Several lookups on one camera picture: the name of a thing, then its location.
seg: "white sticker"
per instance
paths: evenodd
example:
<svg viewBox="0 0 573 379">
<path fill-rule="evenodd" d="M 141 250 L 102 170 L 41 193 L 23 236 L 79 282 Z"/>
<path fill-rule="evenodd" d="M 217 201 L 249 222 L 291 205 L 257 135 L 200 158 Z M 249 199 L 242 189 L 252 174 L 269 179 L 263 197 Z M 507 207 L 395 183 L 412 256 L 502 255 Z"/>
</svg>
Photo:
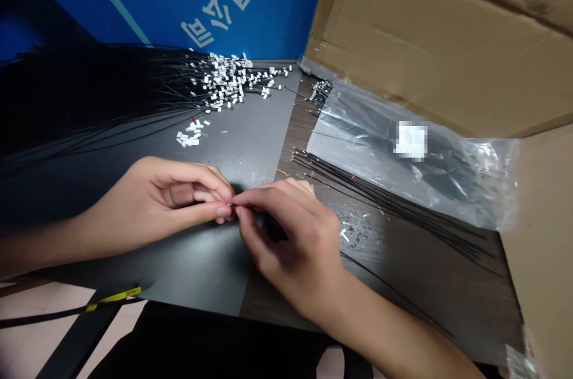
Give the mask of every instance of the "white sticker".
<svg viewBox="0 0 573 379">
<path fill-rule="evenodd" d="M 400 121 L 394 152 L 401 157 L 422 161 L 428 152 L 427 134 L 428 128 L 425 125 L 414 125 L 410 121 Z"/>
</svg>

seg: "yellow tag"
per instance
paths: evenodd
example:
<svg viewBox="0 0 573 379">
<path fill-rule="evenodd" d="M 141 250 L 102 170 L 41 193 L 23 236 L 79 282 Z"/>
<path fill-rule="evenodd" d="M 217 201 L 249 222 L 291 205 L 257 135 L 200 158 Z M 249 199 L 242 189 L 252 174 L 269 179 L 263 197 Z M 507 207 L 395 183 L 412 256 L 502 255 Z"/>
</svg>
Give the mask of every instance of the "yellow tag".
<svg viewBox="0 0 573 379">
<path fill-rule="evenodd" d="M 100 304 L 111 303 L 113 301 L 118 301 L 118 300 L 123 300 L 124 298 L 133 297 L 134 295 L 139 294 L 140 292 L 141 292 L 141 287 L 138 286 L 137 288 L 130 289 L 129 291 L 120 292 L 119 294 L 116 295 L 111 295 L 110 297 L 106 297 L 95 304 L 88 304 L 88 307 L 85 309 L 85 311 L 91 312 L 92 310 L 95 310 L 96 307 L 99 306 Z"/>
</svg>

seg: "hand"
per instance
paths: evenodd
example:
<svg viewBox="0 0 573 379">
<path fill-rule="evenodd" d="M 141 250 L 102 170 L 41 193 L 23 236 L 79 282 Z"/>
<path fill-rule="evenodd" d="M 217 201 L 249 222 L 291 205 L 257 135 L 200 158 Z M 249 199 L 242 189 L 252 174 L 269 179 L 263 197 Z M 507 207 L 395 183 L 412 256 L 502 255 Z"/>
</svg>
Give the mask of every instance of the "hand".
<svg viewBox="0 0 573 379">
<path fill-rule="evenodd" d="M 82 259 L 116 255 L 185 228 L 231 220 L 235 192 L 217 167 L 146 157 L 90 209 L 70 220 Z"/>
<path fill-rule="evenodd" d="M 318 325 L 334 321 L 348 276 L 338 250 L 336 214 L 316 199 L 307 181 L 292 178 L 245 191 L 233 203 L 241 236 L 263 276 L 301 315 Z M 251 208 L 272 215 L 288 241 L 272 242 Z"/>
</svg>

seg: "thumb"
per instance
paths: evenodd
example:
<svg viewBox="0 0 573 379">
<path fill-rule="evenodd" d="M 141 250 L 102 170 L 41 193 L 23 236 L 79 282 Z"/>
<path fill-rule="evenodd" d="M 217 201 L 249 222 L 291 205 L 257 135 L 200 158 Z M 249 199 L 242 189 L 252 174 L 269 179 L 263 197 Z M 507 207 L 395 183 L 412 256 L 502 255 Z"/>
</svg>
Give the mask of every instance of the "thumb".
<svg viewBox="0 0 573 379">
<path fill-rule="evenodd" d="M 174 233 L 195 225 L 227 217 L 232 213 L 231 206 L 223 202 L 206 202 L 170 211 L 168 220 Z"/>
<path fill-rule="evenodd" d="M 237 206 L 235 212 L 239 217 L 241 237 L 251 252 L 255 264 L 261 269 L 263 263 L 275 258 L 272 241 L 258 226 L 257 219 L 250 209 Z"/>
</svg>

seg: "finger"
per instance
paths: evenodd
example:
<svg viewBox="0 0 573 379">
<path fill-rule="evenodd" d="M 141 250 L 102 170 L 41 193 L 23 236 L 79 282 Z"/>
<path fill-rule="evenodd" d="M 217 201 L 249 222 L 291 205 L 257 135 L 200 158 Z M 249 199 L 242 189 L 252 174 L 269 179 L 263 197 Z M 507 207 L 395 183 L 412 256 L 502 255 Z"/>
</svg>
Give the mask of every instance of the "finger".
<svg viewBox="0 0 573 379">
<path fill-rule="evenodd" d="M 173 208 L 185 207 L 195 201 L 195 189 L 193 188 L 193 184 L 173 184 L 169 187 L 168 193 Z"/>
<path fill-rule="evenodd" d="M 312 185 L 307 180 L 296 180 L 295 182 L 298 185 L 302 185 L 302 187 L 305 188 L 312 197 L 316 198 L 315 191 L 312 189 Z"/>
<path fill-rule="evenodd" d="M 311 198 L 316 198 L 315 192 L 310 187 L 310 184 L 308 183 L 308 181 L 296 180 L 293 178 L 286 178 L 285 181 L 288 182 L 289 184 L 291 184 L 292 186 L 294 186 L 295 188 L 300 189 L 307 196 L 310 196 Z"/>
<path fill-rule="evenodd" d="M 306 188 L 293 184 L 294 179 L 282 179 L 274 183 L 275 187 L 295 198 L 296 201 L 314 216 L 320 216 L 324 207 Z"/>
<path fill-rule="evenodd" d="M 207 201 L 223 201 L 223 199 L 217 193 L 217 191 L 210 191 L 201 185 L 199 185 L 197 190 L 195 191 L 194 197 L 195 197 L 196 201 L 205 201 L 205 202 L 207 202 Z M 217 222 L 222 224 L 225 220 L 232 221 L 234 219 L 235 219 L 235 213 L 231 210 L 231 215 L 229 215 L 225 218 L 222 218 L 221 219 L 222 222 L 219 222 L 219 221 L 217 221 Z"/>
<path fill-rule="evenodd" d="M 223 173 L 219 170 L 219 167 L 217 166 L 207 166 L 208 168 L 210 168 L 216 175 L 218 175 L 222 180 L 224 180 L 227 185 L 229 185 L 229 188 L 231 188 L 231 191 L 233 192 L 233 196 L 235 195 L 235 190 L 233 188 L 233 186 L 231 185 L 231 182 L 228 181 L 228 179 L 223 176 Z"/>
<path fill-rule="evenodd" d="M 244 207 L 237 207 L 236 212 L 239 217 L 241 237 L 245 241 L 257 268 L 266 276 L 271 267 L 278 265 L 273 242 L 260 229 L 252 211 Z"/>
<path fill-rule="evenodd" d="M 233 191 L 233 195 L 235 195 L 235 190 L 233 189 L 231 183 L 227 180 L 227 178 L 225 176 L 223 176 L 223 173 L 221 173 L 221 171 L 219 170 L 219 167 L 217 166 L 212 166 L 212 165 L 208 165 L 208 164 L 202 164 L 202 163 L 193 163 L 195 165 L 200 165 L 203 167 L 207 167 L 209 170 L 211 170 L 214 174 L 216 174 L 217 176 L 219 176 L 221 178 L 221 180 L 223 180 L 228 186 L 229 188 L 231 188 L 231 191 Z"/>
<path fill-rule="evenodd" d="M 276 187 L 244 191 L 235 196 L 232 202 L 237 206 L 257 207 L 268 211 L 289 237 L 296 237 L 301 223 L 316 218 L 295 198 Z"/>
<path fill-rule="evenodd" d="M 227 203 L 233 199 L 233 190 L 228 185 L 229 182 L 221 179 L 206 166 L 157 157 L 143 158 L 137 162 L 137 165 L 159 189 L 166 189 L 177 182 L 200 183 L 216 191 Z"/>
<path fill-rule="evenodd" d="M 221 201 L 217 198 L 215 198 L 215 196 L 211 193 L 211 192 L 207 192 L 207 191 L 195 191 L 195 193 L 193 194 L 193 200 L 199 202 L 208 202 L 208 201 Z"/>
<path fill-rule="evenodd" d="M 169 211 L 167 221 L 170 223 L 172 232 L 176 233 L 217 218 L 225 218 L 230 213 L 231 207 L 226 203 L 207 202 Z"/>
</svg>

